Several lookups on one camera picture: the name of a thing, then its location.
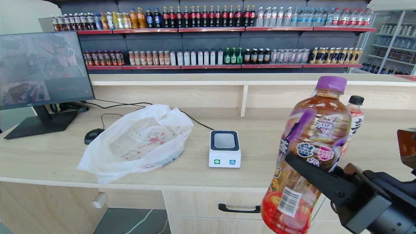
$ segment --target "white plastic bag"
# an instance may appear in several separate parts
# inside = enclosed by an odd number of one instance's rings
[[[97,174],[100,184],[156,169],[182,153],[192,127],[192,120],[178,108],[147,106],[124,115],[98,135],[77,169]]]

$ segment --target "computer monitor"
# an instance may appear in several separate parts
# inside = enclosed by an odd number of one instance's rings
[[[5,139],[64,131],[76,111],[45,105],[94,99],[76,32],[0,35],[0,110],[33,107]]]

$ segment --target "black bottle cap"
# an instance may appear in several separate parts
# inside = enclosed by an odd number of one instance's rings
[[[364,98],[361,97],[361,96],[352,95],[349,98],[349,101],[348,102],[351,103],[351,104],[353,104],[353,105],[361,106],[361,105],[363,105]]]

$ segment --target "monitor screen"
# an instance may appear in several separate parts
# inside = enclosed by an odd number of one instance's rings
[[[76,32],[0,35],[0,110],[92,99]]]

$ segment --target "drawer handle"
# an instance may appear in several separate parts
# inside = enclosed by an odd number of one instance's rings
[[[224,211],[224,212],[232,212],[232,213],[250,213],[250,214],[257,214],[260,213],[260,206],[256,206],[255,210],[234,210],[234,209],[228,209],[227,205],[219,203],[218,204],[218,210]]]

